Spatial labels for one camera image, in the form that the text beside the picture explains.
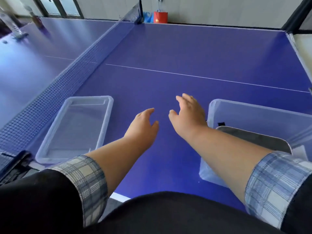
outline clear plastic bin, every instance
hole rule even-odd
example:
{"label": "clear plastic bin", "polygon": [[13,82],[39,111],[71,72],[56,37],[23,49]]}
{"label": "clear plastic bin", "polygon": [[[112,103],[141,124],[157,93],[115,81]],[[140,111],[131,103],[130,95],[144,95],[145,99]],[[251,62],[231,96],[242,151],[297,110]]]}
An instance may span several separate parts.
{"label": "clear plastic bin", "polygon": [[66,99],[36,154],[37,162],[64,162],[101,147],[113,101],[110,96]]}
{"label": "clear plastic bin", "polygon": [[[215,129],[223,122],[226,126],[281,138],[292,151],[305,153],[312,161],[312,115],[215,99],[209,104],[208,126]],[[203,159],[199,175],[206,181],[226,186]]]}

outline red shopping bag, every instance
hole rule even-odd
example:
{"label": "red shopping bag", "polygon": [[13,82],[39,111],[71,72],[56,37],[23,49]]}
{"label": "red shopping bag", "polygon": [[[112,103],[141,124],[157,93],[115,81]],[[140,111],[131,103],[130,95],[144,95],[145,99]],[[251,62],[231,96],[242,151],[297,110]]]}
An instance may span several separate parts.
{"label": "red shopping bag", "polygon": [[154,23],[166,24],[168,23],[168,12],[154,11]]}

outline gray floor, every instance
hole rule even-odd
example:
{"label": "gray floor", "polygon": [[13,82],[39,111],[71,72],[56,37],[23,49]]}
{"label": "gray floor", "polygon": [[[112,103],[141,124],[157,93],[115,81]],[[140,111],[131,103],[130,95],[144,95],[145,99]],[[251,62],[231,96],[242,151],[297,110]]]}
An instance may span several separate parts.
{"label": "gray floor", "polygon": [[119,205],[121,205],[122,202],[114,200],[112,198],[109,198],[107,201],[106,208],[104,210],[103,215],[99,219],[99,222],[102,221],[108,214],[110,214],[115,208],[117,208]]}

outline rolled-up plaid sleeve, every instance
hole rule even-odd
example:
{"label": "rolled-up plaid sleeve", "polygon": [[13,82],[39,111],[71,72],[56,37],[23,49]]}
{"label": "rolled-up plaid sleeve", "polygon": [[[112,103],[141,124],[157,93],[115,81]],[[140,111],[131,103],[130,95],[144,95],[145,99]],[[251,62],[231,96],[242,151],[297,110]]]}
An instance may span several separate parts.
{"label": "rolled-up plaid sleeve", "polygon": [[107,203],[107,184],[97,162],[80,155],[48,169],[64,174],[76,187],[82,205],[83,226],[98,222]]}
{"label": "rolled-up plaid sleeve", "polygon": [[310,162],[280,151],[268,154],[255,166],[247,183],[247,212],[281,228],[290,202],[310,174]]}

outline ping pong table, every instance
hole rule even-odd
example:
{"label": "ping pong table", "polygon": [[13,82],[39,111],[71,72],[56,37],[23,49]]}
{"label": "ping pong table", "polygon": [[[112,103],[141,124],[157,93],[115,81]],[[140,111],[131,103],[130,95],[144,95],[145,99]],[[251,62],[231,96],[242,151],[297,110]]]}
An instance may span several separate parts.
{"label": "ping pong table", "polygon": [[[22,43],[10,40],[5,46],[1,43],[3,111],[20,110],[114,23],[42,20],[52,36],[29,24],[24,29],[31,39]],[[99,64],[75,96],[114,98],[104,144],[121,138],[136,114],[155,108],[151,121],[159,121],[157,138],[116,193],[133,198],[176,191],[245,210],[228,188],[199,177],[200,156],[175,133],[168,118],[169,110],[179,111],[175,96],[193,95],[206,114],[216,98],[312,114],[311,86],[283,31],[140,24]],[[20,104],[13,106],[13,101]],[[36,154],[47,130],[48,126],[29,146],[30,152]]]}

